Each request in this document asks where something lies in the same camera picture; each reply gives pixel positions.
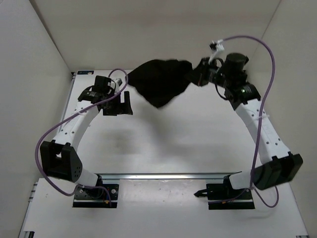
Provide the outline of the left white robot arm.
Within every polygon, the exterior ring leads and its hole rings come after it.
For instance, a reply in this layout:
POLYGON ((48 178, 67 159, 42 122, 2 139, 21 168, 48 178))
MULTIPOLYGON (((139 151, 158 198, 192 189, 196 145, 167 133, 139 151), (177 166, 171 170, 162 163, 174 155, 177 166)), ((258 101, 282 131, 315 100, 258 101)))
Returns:
POLYGON ((63 179, 86 187, 92 197, 103 193, 99 175, 88 171, 77 154, 80 141, 93 119, 104 116, 132 115, 128 91, 122 79, 97 75, 95 83, 78 97, 71 119, 65 122, 52 141, 40 146, 42 169, 46 176, 63 179))

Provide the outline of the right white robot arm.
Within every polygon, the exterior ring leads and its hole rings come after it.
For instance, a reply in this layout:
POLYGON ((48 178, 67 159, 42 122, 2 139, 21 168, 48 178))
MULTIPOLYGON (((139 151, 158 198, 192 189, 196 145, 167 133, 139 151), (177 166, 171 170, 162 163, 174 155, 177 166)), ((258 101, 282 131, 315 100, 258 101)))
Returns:
POLYGON ((222 194, 230 199, 238 195, 240 189, 252 185, 265 190, 290 182, 303 164, 300 154, 291 153, 282 142, 264 110, 264 98, 255 85, 248 82, 244 69, 248 61, 248 57, 240 53, 230 53, 225 60, 203 58, 186 76, 197 86, 212 83, 224 88, 222 98, 231 104, 256 145, 255 158, 260 159, 261 165, 252 165, 250 171, 228 176, 222 194))

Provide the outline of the black skirt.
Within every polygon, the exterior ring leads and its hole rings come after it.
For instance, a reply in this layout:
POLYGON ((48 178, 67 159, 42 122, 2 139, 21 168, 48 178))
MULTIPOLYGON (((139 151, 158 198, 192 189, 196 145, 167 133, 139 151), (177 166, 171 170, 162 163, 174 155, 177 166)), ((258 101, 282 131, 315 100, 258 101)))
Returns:
POLYGON ((128 73, 128 84, 155 108, 162 108, 190 84, 185 75, 193 70, 187 60, 153 59, 128 73))

